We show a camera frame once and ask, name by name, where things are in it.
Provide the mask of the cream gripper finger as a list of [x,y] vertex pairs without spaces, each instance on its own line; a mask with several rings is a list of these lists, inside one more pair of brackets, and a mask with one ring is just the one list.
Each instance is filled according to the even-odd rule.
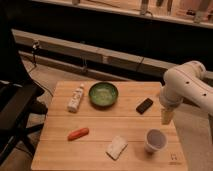
[[170,109],[162,109],[161,110],[161,123],[163,125],[168,125],[172,118],[173,118],[174,112]]

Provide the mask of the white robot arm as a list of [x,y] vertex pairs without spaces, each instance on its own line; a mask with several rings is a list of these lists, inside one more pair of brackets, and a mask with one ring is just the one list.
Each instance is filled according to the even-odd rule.
[[168,125],[173,119],[173,110],[186,98],[213,117],[213,87],[203,81],[205,66],[199,61],[190,61],[168,69],[163,76],[159,102],[161,123]]

